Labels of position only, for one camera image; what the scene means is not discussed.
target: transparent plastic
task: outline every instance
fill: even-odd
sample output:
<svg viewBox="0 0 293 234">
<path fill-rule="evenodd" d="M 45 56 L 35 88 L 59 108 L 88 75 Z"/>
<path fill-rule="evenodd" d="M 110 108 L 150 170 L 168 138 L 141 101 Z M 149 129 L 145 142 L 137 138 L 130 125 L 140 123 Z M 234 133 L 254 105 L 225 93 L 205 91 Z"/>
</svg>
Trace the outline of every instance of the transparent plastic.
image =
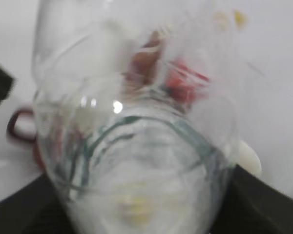
<svg viewBox="0 0 293 234">
<path fill-rule="evenodd" d="M 34 112 L 81 234 L 206 233 L 237 152 L 222 1 L 43 0 Z"/>
</svg>

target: yellow spot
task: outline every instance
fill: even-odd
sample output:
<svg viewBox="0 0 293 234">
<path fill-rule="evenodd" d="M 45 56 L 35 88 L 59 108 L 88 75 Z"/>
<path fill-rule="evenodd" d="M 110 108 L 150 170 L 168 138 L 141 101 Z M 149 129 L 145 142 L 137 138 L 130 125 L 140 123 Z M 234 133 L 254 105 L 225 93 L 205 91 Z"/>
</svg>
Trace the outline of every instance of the yellow spot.
<svg viewBox="0 0 293 234">
<path fill-rule="evenodd" d="M 248 23 L 247 17 L 238 10 L 234 10 L 234 19 L 239 30 L 244 29 Z"/>
<path fill-rule="evenodd" d="M 152 207 L 143 196 L 123 196 L 118 200 L 122 218 L 133 226 L 143 226 L 150 222 Z"/>
</svg>

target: white object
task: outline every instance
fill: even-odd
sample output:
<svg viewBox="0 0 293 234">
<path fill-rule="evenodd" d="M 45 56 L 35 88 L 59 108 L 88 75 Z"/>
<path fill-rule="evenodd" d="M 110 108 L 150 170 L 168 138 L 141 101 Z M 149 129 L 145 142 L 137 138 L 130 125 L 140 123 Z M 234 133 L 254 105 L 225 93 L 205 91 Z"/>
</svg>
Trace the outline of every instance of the white object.
<svg viewBox="0 0 293 234">
<path fill-rule="evenodd" d="M 257 153 L 244 141 L 239 144 L 239 156 L 237 163 L 255 177 L 260 177 L 262 174 L 262 165 L 257 156 Z"/>
</svg>

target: white background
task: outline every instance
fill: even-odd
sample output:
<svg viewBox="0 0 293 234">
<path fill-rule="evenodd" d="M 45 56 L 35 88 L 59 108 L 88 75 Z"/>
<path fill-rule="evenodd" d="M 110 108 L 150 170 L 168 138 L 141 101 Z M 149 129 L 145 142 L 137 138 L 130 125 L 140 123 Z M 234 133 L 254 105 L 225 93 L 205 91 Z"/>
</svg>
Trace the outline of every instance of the white background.
<svg viewBox="0 0 293 234">
<path fill-rule="evenodd" d="M 6 139 L 12 113 L 35 92 L 30 60 L 37 0 L 0 0 L 0 64 L 16 79 L 0 107 L 0 200 L 39 174 L 31 148 Z M 242 136 L 259 154 L 262 180 L 293 197 L 293 0 L 234 0 L 249 17 L 239 36 L 249 67 Z"/>
</svg>

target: red object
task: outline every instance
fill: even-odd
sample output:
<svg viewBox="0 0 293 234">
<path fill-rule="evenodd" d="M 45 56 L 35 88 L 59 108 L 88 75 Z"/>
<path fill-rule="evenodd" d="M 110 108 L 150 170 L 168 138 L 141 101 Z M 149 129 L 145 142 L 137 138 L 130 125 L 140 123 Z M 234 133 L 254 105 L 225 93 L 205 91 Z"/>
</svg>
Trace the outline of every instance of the red object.
<svg viewBox="0 0 293 234">
<path fill-rule="evenodd" d="M 28 116 L 33 119 L 34 113 L 30 107 L 24 107 L 24 108 L 17 110 L 12 115 L 12 117 L 8 123 L 7 133 L 11 138 L 18 140 L 19 142 L 34 145 L 33 155 L 34 155 L 35 161 L 37 162 L 39 167 L 44 171 L 45 167 L 44 167 L 44 163 L 41 158 L 41 154 L 39 152 L 39 147 L 38 147 L 36 135 L 28 134 L 28 133 L 22 131 L 21 129 L 17 129 L 17 127 L 16 127 L 16 122 L 19 119 L 19 117 L 21 117 L 21 116 Z"/>
<path fill-rule="evenodd" d="M 209 78 L 189 69 L 183 62 L 173 63 L 174 67 L 165 83 L 168 94 L 181 104 L 191 104 L 206 95 L 198 92 L 206 85 L 199 81 L 209 82 Z"/>
</svg>

